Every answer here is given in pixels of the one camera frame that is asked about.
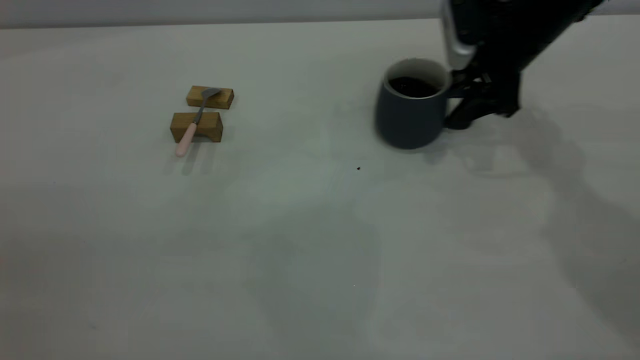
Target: mug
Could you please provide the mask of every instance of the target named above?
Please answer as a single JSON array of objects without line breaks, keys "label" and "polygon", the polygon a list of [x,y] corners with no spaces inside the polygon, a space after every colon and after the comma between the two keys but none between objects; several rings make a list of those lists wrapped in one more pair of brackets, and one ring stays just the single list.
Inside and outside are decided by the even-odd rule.
[{"label": "mug", "polygon": [[376,105],[376,128],[391,146],[417,149],[435,140],[447,116],[451,74],[428,59],[407,59],[385,73]]}]

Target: silver metal part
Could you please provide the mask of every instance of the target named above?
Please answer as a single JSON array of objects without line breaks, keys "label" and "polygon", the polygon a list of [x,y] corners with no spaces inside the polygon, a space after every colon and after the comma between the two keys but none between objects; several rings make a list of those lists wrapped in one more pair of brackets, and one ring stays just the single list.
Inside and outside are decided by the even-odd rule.
[{"label": "silver metal part", "polygon": [[202,111],[204,110],[204,107],[207,104],[207,100],[209,100],[210,97],[212,97],[213,95],[216,95],[217,93],[219,93],[221,91],[222,91],[222,89],[219,89],[219,88],[206,88],[206,89],[202,90],[202,92],[201,92],[201,94],[202,94],[202,105],[200,106],[200,110],[196,114],[195,119],[193,119],[193,123],[194,124],[198,125],[198,123],[200,122],[200,118],[202,117]]},{"label": "silver metal part", "polygon": [[453,12],[451,11],[451,0],[442,0],[440,10],[449,66],[454,70],[462,70],[471,62],[476,54],[477,46],[464,44],[458,39],[456,23],[453,21]]}]

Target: mug rim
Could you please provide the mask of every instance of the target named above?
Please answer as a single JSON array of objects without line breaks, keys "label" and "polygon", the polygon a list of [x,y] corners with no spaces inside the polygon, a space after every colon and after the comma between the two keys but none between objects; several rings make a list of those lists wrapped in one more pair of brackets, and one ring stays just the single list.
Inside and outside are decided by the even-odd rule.
[{"label": "mug rim", "polygon": [[[394,89],[391,86],[391,84],[389,84],[389,72],[391,70],[393,70],[398,65],[401,65],[402,63],[418,62],[418,61],[421,62],[421,63],[429,63],[430,65],[435,65],[435,67],[437,67],[438,70],[442,71],[442,73],[444,74],[445,83],[437,93],[435,93],[433,95],[426,96],[426,97],[411,97],[411,96],[407,96],[407,95],[404,95],[404,94],[398,92],[396,89]],[[385,89],[387,89],[387,91],[389,91],[390,93],[392,93],[392,94],[394,94],[394,95],[396,95],[398,97],[402,97],[403,99],[424,100],[424,99],[430,99],[432,97],[438,97],[439,95],[444,94],[451,87],[452,82],[453,82],[453,79],[451,77],[451,73],[441,63],[438,63],[435,60],[431,60],[431,59],[427,59],[427,58],[408,58],[408,59],[401,60],[401,61],[391,65],[387,69],[387,71],[385,71],[385,78],[384,78],[384,81],[383,81],[383,85],[384,85]]]}]

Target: spoon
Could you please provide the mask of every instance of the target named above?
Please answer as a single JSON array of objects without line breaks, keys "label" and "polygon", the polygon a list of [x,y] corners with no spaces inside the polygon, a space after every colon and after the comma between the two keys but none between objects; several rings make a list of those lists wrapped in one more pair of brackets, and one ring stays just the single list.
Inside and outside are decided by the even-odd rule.
[{"label": "spoon", "polygon": [[202,111],[204,110],[204,106],[207,104],[207,100],[221,91],[222,89],[219,88],[207,88],[202,90],[202,105],[200,105],[200,111],[198,111],[193,122],[189,124],[187,131],[182,135],[180,143],[178,143],[178,146],[175,148],[175,155],[177,157],[181,158],[187,154],[187,151],[189,151],[189,145],[191,145],[191,141],[193,140],[193,134],[196,133],[196,128],[198,127],[198,123],[202,117]]}]

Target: white wall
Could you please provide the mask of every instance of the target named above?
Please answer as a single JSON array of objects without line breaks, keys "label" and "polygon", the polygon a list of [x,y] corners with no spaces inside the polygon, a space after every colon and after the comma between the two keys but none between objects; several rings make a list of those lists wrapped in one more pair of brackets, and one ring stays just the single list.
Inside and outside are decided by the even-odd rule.
[{"label": "white wall", "polygon": [[[0,0],[0,27],[192,24],[436,17],[439,0]],[[640,13],[611,0],[603,13]]]}]

